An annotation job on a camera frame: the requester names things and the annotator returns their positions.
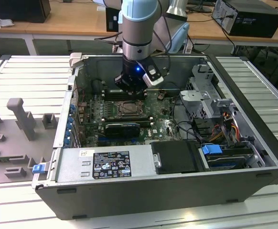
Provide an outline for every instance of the blue latch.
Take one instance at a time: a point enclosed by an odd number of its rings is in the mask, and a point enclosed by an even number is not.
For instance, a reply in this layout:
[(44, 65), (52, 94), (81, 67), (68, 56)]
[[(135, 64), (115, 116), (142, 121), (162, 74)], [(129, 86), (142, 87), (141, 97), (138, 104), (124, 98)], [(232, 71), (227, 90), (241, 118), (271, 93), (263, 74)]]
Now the blue latch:
[(67, 137), (70, 137), (71, 132), (70, 131), (66, 131), (64, 135), (67, 136)]
[(45, 170), (45, 164), (40, 164), (40, 165), (34, 165), (33, 166), (33, 169), (32, 169), (32, 173), (35, 174), (35, 173), (46, 173), (46, 170)]
[(68, 122), (72, 123), (74, 121), (74, 119), (72, 117), (68, 117)]
[(70, 109), (71, 109), (72, 111), (74, 111), (74, 110), (75, 110), (75, 106), (74, 106), (74, 104), (70, 104)]
[(206, 154), (222, 154), (223, 151), (219, 145), (205, 145), (202, 147), (204, 155)]

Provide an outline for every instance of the metal case frame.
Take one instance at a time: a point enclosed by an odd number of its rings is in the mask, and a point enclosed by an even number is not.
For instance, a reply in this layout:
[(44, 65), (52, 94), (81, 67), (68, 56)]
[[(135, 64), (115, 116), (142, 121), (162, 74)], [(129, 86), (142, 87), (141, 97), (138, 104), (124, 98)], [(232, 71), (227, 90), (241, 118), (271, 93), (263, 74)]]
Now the metal case frame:
[[(198, 56), (175, 55), (175, 57), (197, 58)], [(207, 60), (219, 80), (226, 85), (233, 96), (233, 101), (246, 114), (248, 123), (262, 137), (265, 147), (278, 160), (278, 140), (221, 63), (211, 55), (200, 57)], [(69, 104), (64, 104), (64, 106), (70, 105), (69, 100), (66, 100), (66, 103)], [(64, 119), (61, 118), (57, 131), (64, 127)], [(36, 175), (33, 187), (57, 217), (63, 220), (242, 202), (262, 187), (278, 184), (278, 165), (235, 171), (169, 174), (140, 179), (126, 177), (107, 181), (59, 183), (56, 180), (64, 150), (59, 147), (59, 143), (58, 146), (54, 143), (54, 148), (47, 180), (39, 182)], [(71, 150), (75, 154), (79, 151), (78, 148)]]

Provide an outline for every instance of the black computer tower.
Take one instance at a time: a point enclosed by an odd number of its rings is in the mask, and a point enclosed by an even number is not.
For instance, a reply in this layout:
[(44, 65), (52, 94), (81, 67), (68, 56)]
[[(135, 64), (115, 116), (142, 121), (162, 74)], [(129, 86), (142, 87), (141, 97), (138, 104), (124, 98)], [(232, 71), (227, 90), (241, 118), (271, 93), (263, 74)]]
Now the black computer tower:
[(0, 0), (0, 19), (43, 23), (50, 11), (49, 0)]
[(273, 37), (278, 10), (259, 0), (217, 0), (214, 20), (230, 36)]

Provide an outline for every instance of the sticker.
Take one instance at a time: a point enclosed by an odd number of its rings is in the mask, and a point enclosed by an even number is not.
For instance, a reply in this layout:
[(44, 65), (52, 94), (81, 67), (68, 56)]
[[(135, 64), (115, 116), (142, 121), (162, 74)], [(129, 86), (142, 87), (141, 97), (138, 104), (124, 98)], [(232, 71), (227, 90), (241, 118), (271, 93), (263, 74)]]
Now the sticker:
[(82, 156), (92, 156), (92, 154), (94, 152), (95, 152), (94, 149), (80, 150), (79, 157), (82, 157)]
[(131, 177), (129, 151), (94, 153), (92, 174), (94, 179)]

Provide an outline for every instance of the workbench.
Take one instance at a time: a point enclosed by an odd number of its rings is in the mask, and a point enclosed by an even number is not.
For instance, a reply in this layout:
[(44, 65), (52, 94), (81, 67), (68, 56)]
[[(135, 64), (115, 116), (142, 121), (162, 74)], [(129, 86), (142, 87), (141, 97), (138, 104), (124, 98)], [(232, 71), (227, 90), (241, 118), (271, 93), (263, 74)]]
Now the workbench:
[[(278, 7), (278, 1), (263, 0)], [(189, 21), (211, 19), (210, 14), (189, 14)], [(12, 27), (2, 27), (0, 38), (24, 39), (30, 55), (38, 55), (35, 39), (93, 40), (112, 35), (106, 31), (106, 15), (97, 11), (93, 3), (58, 3), (51, 1), (51, 13), (45, 23), (15, 22)], [(190, 22), (189, 35), (193, 43), (231, 45), (215, 21)], [(235, 45), (278, 47), (278, 29), (273, 38), (230, 37)]]
[[(278, 124), (276, 119), (278, 91), (250, 63), (246, 62), (245, 65), (237, 57), (230, 58), (229, 61), (225, 69), (278, 138), (278, 125), (274, 125), (275, 122)], [(30, 103), (24, 109), (32, 111), (35, 118), (39, 118), (44, 112), (54, 113), (59, 118), (65, 81), (72, 75), (67, 66), (68, 56), (11, 56), (9, 60), (0, 60), (0, 100), (19, 96), (26, 103)], [(36, 87), (43, 84), (47, 78), (51, 82), (51, 87), (44, 88), (45, 85)], [(35, 90), (28, 93), (33, 85)], [(46, 99), (47, 93), (53, 93), (51, 97), (57, 100)], [(47, 102), (47, 105), (34, 104), (36, 98)], [(4, 120), (13, 118), (5, 108), (0, 108), (0, 116)], [(114, 193), (110, 190), (108, 193), (114, 197)], [(0, 184), (0, 229), (37, 229), (42, 225), (46, 225), (47, 228), (64, 229), (184, 227), (278, 229), (278, 185), (264, 187), (242, 203), (61, 221), (35, 193), (30, 181)]]

